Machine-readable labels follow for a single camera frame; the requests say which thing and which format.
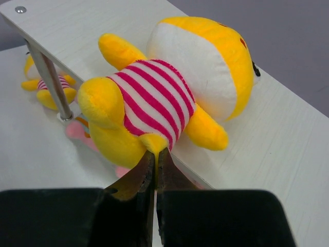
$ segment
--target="plush toy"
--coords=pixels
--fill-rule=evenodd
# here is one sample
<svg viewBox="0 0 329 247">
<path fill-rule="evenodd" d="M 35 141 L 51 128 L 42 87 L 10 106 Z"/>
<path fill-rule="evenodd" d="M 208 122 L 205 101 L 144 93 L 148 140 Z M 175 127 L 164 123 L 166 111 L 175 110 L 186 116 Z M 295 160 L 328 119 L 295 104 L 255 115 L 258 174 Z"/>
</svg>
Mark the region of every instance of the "plush toy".
<svg viewBox="0 0 329 247">
<path fill-rule="evenodd" d="M 36 69 L 36 66 L 34 64 L 34 61 L 32 59 L 31 54 L 29 52 L 26 54 L 26 63 L 24 66 L 24 74 L 27 78 L 27 81 L 24 81 L 21 86 L 24 90 L 27 91 L 38 91 L 36 93 L 36 97 L 38 101 L 45 107 L 57 110 L 57 106 L 45 84 L 45 82 L 42 80 L 38 70 Z M 61 86 L 64 90 L 64 94 L 66 96 L 66 100 L 68 103 L 71 103 L 76 94 L 77 91 L 73 89 L 71 86 L 75 84 L 75 81 L 69 76 L 66 75 L 58 66 L 55 65 L 56 72 L 58 73 L 59 80 L 61 83 Z"/>
<path fill-rule="evenodd" d="M 99 48 L 118 72 L 84 82 L 79 106 L 98 150 L 128 169 L 146 150 L 157 161 L 183 131 L 200 147 L 225 149 L 218 122 L 242 112 L 260 76 L 243 38 L 201 17 L 159 22 L 147 56 L 115 34 L 100 37 Z"/>
</svg>

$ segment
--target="plush toy arm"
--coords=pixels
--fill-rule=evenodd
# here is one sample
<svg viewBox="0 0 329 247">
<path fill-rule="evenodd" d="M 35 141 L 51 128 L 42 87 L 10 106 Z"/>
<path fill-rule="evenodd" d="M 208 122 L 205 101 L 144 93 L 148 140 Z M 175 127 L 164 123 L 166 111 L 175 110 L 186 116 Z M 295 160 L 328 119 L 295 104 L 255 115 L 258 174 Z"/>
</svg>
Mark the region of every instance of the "plush toy arm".
<svg viewBox="0 0 329 247">
<path fill-rule="evenodd" d="M 199 105 L 184 130 L 197 145 L 209 150 L 223 150 L 228 145 L 228 135 Z"/>
<path fill-rule="evenodd" d="M 38 88 L 38 82 L 39 80 L 24 81 L 21 87 L 26 91 L 35 91 Z"/>
<path fill-rule="evenodd" d="M 146 59 L 138 48 L 115 34 L 103 34 L 98 46 L 105 60 L 117 70 L 124 69 L 136 60 Z"/>
</svg>

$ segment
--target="pink object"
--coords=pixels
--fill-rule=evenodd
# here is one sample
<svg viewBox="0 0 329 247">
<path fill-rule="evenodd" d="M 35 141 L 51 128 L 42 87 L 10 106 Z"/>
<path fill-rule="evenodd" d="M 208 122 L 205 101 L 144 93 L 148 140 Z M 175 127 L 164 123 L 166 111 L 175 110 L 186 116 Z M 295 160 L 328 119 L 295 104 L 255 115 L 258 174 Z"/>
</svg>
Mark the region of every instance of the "pink object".
<svg viewBox="0 0 329 247">
<path fill-rule="evenodd" d="M 71 139 L 78 139 L 85 143 L 88 147 L 98 152 L 98 149 L 91 138 L 85 136 L 82 124 L 76 120 L 72 120 L 65 130 L 66 135 Z"/>
</svg>

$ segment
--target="plush toy foot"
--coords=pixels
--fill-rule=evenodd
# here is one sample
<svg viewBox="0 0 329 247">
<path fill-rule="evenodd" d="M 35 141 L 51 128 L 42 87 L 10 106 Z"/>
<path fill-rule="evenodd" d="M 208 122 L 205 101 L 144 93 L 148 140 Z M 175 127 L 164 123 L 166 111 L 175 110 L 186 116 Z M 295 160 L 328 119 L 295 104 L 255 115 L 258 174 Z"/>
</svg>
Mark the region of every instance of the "plush toy foot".
<svg viewBox="0 0 329 247">
<path fill-rule="evenodd" d="M 228 146 L 224 128 L 213 120 L 199 105 L 185 128 L 189 138 L 199 147 L 217 151 Z"/>
<path fill-rule="evenodd" d="M 67 87 L 64 89 L 64 94 L 65 94 L 67 102 L 70 104 L 74 100 L 74 98 L 77 94 L 77 91 L 75 89 Z M 36 94 L 36 97 L 43 106 L 45 106 L 49 109 L 52 109 L 52 110 L 57 110 L 57 106 L 56 106 L 49 90 L 38 91 Z"/>
<path fill-rule="evenodd" d="M 78 121 L 73 120 L 70 122 L 65 129 L 65 134 L 68 138 L 78 139 L 86 144 L 89 148 L 99 152 L 94 141 L 90 137 L 85 136 L 84 128 Z"/>
<path fill-rule="evenodd" d="M 115 174 L 117 175 L 118 178 L 122 178 L 124 175 L 126 175 L 128 172 L 130 171 L 130 169 L 128 168 L 124 168 L 121 166 L 118 166 L 115 169 Z"/>
</svg>

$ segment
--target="white plush face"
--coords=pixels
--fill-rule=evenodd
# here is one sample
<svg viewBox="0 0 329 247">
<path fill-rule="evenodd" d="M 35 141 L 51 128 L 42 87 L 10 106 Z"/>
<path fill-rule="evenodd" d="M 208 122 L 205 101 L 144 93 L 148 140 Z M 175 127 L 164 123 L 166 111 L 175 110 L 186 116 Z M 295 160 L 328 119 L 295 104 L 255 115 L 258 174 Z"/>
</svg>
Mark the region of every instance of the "white plush face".
<svg viewBox="0 0 329 247">
<path fill-rule="evenodd" d="M 232 114 L 236 89 L 227 64 L 212 43 L 174 25 L 160 23 L 149 39 L 148 58 L 173 65 L 185 78 L 197 103 L 215 120 L 225 120 Z"/>
</svg>

